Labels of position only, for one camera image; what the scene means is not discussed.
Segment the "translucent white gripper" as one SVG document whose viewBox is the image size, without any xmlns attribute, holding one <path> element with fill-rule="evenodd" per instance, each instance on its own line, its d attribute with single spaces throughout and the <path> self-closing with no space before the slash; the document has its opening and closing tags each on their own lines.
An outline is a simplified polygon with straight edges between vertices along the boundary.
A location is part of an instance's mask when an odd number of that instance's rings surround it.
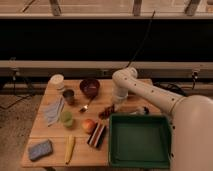
<svg viewBox="0 0 213 171">
<path fill-rule="evenodd" d="M 128 97 L 128 90 L 126 88 L 119 87 L 117 85 L 113 86 L 112 89 L 112 103 L 118 107 L 120 106 Z"/>
</svg>

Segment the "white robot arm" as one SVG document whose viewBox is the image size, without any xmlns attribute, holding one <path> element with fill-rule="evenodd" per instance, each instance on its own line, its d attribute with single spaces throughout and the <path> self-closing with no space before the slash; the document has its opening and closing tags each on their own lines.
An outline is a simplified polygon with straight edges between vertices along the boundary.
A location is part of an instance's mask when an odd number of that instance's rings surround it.
<svg viewBox="0 0 213 171">
<path fill-rule="evenodd" d="M 182 96 L 137 79 L 133 67 L 113 73 L 112 100 L 119 103 L 131 91 L 172 117 L 170 171 L 213 171 L 213 99 Z"/>
</svg>

